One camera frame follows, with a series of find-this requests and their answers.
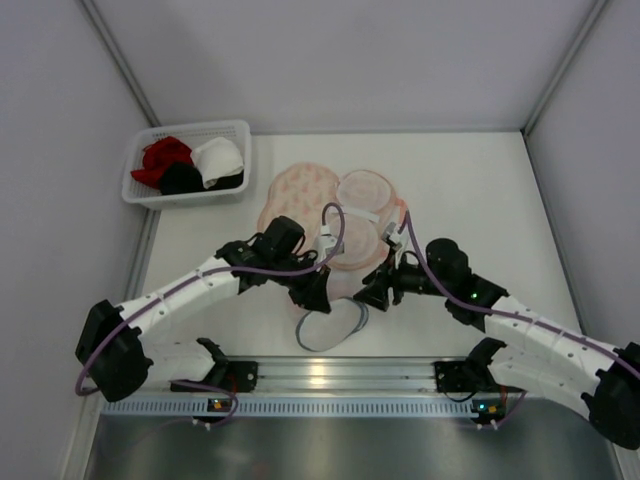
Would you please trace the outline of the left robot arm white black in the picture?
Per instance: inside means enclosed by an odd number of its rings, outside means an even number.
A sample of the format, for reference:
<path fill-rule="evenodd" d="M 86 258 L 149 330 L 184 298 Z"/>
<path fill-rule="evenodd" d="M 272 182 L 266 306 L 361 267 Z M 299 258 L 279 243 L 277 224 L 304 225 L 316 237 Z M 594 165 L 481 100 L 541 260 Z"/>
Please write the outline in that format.
<path fill-rule="evenodd" d="M 339 253 L 343 236 L 322 225 L 314 249 L 300 254 L 304 236 L 299 224 L 279 216 L 265 232 L 225 244 L 165 287 L 118 305 L 95 304 L 75 351 L 83 366 L 80 376 L 90 378 L 109 402 L 153 384 L 212 381 L 222 360 L 212 341 L 167 343 L 165 336 L 211 305 L 268 281 L 285 287 L 295 305 L 330 312 L 328 263 Z"/>

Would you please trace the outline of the pink floral mesh laundry bag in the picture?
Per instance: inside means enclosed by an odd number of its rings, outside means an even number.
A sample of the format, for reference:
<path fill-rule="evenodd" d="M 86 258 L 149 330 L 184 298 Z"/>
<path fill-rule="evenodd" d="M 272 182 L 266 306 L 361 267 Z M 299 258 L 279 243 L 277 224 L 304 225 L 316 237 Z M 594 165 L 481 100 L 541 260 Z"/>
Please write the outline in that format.
<path fill-rule="evenodd" d="M 391 224 L 401 224 L 407 209 L 392 183 L 372 170 L 352 170 L 338 176 L 315 163 L 296 163 L 272 181 L 257 222 L 260 231 L 278 216 L 301 225 L 306 234 L 302 249 L 312 248 L 321 227 L 332 235 L 340 231 L 340 217 L 328 204 L 338 204 L 345 217 L 344 252 L 330 262 L 332 268 L 356 271 L 382 259 L 388 247 L 382 235 Z"/>

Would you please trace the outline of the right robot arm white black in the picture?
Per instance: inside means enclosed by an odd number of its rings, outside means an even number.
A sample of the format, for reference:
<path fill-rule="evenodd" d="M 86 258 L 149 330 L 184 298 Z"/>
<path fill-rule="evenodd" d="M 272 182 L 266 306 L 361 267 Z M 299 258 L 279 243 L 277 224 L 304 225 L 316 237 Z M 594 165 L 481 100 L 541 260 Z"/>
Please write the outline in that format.
<path fill-rule="evenodd" d="M 387 311 L 407 294 L 443 297 L 456 321 L 484 336 L 465 361 L 475 390 L 530 392 L 572 410 L 619 447 L 638 449 L 638 343 L 614 346 L 544 318 L 473 273 L 451 239 L 431 241 L 424 262 L 409 256 L 390 253 L 365 277 L 356 300 Z"/>

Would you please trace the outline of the white blue-rimmed mesh laundry bag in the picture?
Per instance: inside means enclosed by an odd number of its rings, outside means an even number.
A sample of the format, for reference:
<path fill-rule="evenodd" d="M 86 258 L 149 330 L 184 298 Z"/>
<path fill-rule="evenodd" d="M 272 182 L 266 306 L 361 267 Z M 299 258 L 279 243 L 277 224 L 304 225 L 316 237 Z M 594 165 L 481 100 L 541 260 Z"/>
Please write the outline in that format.
<path fill-rule="evenodd" d="M 312 353 L 326 352 L 360 332 L 369 321 L 369 309 L 343 297 L 330 302 L 331 311 L 309 311 L 299 320 L 295 337 L 298 345 Z"/>

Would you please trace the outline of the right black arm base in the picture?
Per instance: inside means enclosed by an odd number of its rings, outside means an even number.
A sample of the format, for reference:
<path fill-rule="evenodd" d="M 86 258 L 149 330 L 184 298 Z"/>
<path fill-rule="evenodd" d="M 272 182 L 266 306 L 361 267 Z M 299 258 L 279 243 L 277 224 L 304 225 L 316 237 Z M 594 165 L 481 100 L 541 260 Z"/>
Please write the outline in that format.
<path fill-rule="evenodd" d="M 489 372 L 486 360 L 437 361 L 434 363 L 436 389 L 439 393 L 497 393 L 498 383 Z"/>

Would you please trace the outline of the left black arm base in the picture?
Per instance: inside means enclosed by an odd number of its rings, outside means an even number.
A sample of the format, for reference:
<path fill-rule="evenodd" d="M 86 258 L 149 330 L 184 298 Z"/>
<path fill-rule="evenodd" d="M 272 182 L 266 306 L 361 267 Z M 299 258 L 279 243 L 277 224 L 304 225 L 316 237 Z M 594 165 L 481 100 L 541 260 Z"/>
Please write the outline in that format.
<path fill-rule="evenodd" d="M 201 381 L 179 380 L 170 385 L 173 392 L 213 391 L 250 393 L 257 385 L 259 364 L 255 361 L 224 360 L 218 362 Z"/>

